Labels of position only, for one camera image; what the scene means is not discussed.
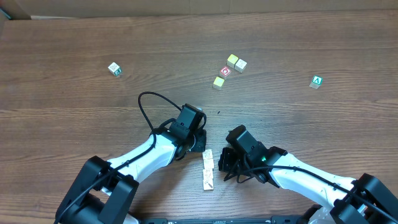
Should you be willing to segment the white patterned block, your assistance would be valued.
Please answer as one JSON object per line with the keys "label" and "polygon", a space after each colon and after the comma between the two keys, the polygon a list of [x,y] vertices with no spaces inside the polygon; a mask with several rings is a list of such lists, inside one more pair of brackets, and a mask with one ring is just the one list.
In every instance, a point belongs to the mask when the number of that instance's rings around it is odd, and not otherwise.
{"label": "white patterned block", "polygon": [[207,160],[207,159],[212,159],[213,158],[213,153],[211,149],[207,149],[202,153],[203,159]]}

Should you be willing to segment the yellow block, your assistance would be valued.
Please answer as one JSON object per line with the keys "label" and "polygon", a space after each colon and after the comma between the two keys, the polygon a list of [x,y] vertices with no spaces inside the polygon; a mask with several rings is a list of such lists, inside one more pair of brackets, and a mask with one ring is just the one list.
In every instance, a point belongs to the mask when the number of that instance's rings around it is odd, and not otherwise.
{"label": "yellow block", "polygon": [[231,68],[234,68],[234,66],[235,66],[235,64],[236,64],[236,62],[239,60],[239,57],[237,57],[236,55],[234,55],[234,54],[231,54],[229,57],[228,57],[228,59],[227,59],[227,61],[226,61],[226,64],[227,64],[227,66],[229,66],[229,67],[231,67]]}
{"label": "yellow block", "polygon": [[213,82],[213,88],[217,90],[221,90],[223,87],[225,80],[221,77],[216,77],[214,82]]}
{"label": "yellow block", "polygon": [[214,169],[214,160],[213,159],[204,159],[203,160],[204,169]]}

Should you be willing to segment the white block green edge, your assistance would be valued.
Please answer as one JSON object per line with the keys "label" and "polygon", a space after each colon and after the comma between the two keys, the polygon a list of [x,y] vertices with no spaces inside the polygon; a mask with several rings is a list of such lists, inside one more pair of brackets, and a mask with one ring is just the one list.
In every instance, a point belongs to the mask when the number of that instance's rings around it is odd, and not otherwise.
{"label": "white block green edge", "polygon": [[213,179],[213,169],[203,169],[203,179]]}

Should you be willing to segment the white block red mark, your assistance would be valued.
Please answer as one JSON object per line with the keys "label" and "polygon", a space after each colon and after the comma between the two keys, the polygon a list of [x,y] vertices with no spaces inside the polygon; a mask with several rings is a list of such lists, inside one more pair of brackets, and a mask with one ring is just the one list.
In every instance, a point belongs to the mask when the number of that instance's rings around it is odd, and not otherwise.
{"label": "white block red mark", "polygon": [[214,190],[213,179],[204,179],[203,180],[203,190],[204,191]]}

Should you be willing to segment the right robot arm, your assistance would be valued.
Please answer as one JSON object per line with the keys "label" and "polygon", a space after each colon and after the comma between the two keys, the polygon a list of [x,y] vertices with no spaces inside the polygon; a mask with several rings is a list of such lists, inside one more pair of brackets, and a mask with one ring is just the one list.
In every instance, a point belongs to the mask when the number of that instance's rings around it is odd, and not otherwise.
{"label": "right robot arm", "polygon": [[327,173],[276,146],[266,148],[240,125],[226,137],[218,162],[224,180],[258,182],[291,190],[316,204],[299,223],[397,223],[397,197],[375,176],[359,179]]}

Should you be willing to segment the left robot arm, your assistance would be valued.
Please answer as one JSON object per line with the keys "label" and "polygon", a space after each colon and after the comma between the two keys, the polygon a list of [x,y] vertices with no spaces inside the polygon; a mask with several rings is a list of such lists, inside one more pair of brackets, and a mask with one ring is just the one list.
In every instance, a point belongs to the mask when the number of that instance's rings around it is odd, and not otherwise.
{"label": "left robot arm", "polygon": [[199,141],[206,115],[183,105],[170,127],[153,129],[150,137],[129,153],[108,161],[88,159],[56,214],[56,223],[137,223],[129,208],[139,184],[156,170],[182,158]]}

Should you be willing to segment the red circle block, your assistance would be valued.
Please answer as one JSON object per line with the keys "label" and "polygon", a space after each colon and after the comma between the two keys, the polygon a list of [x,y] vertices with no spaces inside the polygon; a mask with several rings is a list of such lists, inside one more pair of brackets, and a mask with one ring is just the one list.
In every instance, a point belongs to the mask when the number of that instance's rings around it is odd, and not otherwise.
{"label": "red circle block", "polygon": [[229,67],[224,66],[219,72],[219,76],[223,79],[227,79],[231,75],[231,70]]}

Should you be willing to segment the white block far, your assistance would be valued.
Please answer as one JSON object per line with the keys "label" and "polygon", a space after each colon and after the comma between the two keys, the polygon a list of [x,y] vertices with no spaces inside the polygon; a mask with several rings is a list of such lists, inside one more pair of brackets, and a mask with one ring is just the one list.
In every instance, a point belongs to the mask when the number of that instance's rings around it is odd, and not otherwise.
{"label": "white block far", "polygon": [[234,69],[237,70],[239,73],[243,73],[247,66],[247,62],[242,60],[241,58],[235,63]]}

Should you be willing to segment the white block green side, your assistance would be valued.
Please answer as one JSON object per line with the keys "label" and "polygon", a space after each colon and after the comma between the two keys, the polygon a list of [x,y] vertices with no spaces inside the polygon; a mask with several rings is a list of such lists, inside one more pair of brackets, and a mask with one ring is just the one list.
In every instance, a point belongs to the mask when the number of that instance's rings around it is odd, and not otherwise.
{"label": "white block green side", "polygon": [[115,63],[115,62],[111,63],[111,64],[108,66],[108,70],[109,70],[115,77],[119,76],[119,75],[122,73],[121,67],[120,67],[117,63]]}

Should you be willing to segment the green letter block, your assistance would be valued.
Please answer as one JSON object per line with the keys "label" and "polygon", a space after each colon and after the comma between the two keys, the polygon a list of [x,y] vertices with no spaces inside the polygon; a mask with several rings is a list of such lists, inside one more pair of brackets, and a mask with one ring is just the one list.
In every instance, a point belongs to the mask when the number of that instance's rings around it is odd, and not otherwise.
{"label": "green letter block", "polygon": [[309,87],[314,88],[314,89],[318,89],[322,85],[322,82],[323,82],[323,78],[322,77],[314,75]]}

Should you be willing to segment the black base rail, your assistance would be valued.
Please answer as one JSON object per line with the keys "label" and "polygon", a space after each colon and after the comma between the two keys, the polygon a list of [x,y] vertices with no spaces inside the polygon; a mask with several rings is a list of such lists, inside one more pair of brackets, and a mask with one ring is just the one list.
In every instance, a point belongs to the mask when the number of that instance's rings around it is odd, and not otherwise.
{"label": "black base rail", "polygon": [[148,218],[138,221],[138,224],[307,224],[308,221],[300,215],[274,215],[270,218],[208,218],[179,219]]}

